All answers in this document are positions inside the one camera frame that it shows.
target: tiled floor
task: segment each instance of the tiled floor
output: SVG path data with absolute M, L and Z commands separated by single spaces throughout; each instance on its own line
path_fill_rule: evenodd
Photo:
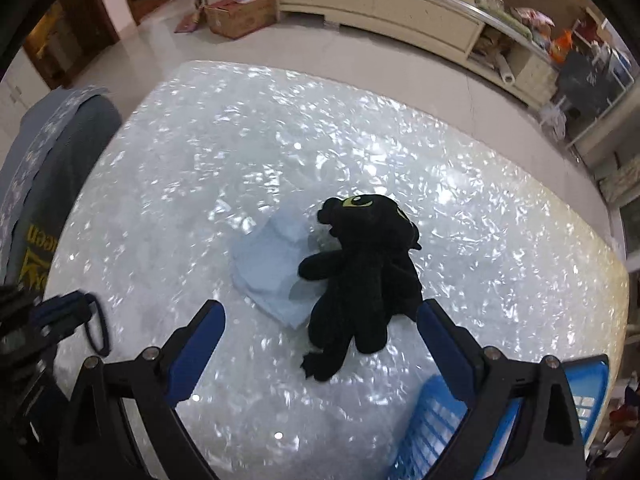
M 77 85 L 109 88 L 126 118 L 188 60 L 289 68 L 349 83 L 428 112 L 484 142 L 545 184 L 610 241 L 609 215 L 590 179 L 544 137 L 523 104 L 490 83 L 389 38 L 346 27 L 327 30 L 313 16 L 289 16 L 237 41 L 213 35 L 206 27 L 174 34 L 190 8 L 188 0 L 160 7 L 136 34 L 95 60 Z

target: white cabinet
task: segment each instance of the white cabinet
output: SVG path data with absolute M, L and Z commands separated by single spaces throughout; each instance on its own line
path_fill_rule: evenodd
M 20 49 L 0 82 L 0 143 L 11 142 L 20 130 L 20 120 L 26 111 L 49 93 L 49 87 Z

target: plush toy body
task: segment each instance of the plush toy body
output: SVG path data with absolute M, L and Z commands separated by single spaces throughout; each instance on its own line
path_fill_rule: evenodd
M 314 254 L 298 267 L 306 280 L 329 279 L 309 320 L 307 377 L 329 380 L 341 367 L 351 338 L 363 354 L 386 345 L 386 326 L 395 314 L 415 321 L 422 285 L 409 249 L 420 250 L 418 229 L 390 198 L 360 195 L 330 198 L 318 212 L 321 224 L 338 238 L 341 250 Z

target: screw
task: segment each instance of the screw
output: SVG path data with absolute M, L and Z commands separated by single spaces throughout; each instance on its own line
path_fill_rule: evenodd
M 560 361 L 558 360 L 557 357 L 553 355 L 548 355 L 545 357 L 545 364 L 549 368 L 558 368 L 560 366 Z
M 142 351 L 142 358 L 145 361 L 155 361 L 160 355 L 160 349 L 157 346 L 149 346 Z
M 84 360 L 83 365 L 85 368 L 95 368 L 97 367 L 99 362 L 100 362 L 100 359 L 98 359 L 95 355 L 92 355 Z
M 484 355 L 491 359 L 491 361 L 497 361 L 500 359 L 502 352 L 500 352 L 495 346 L 485 346 Z

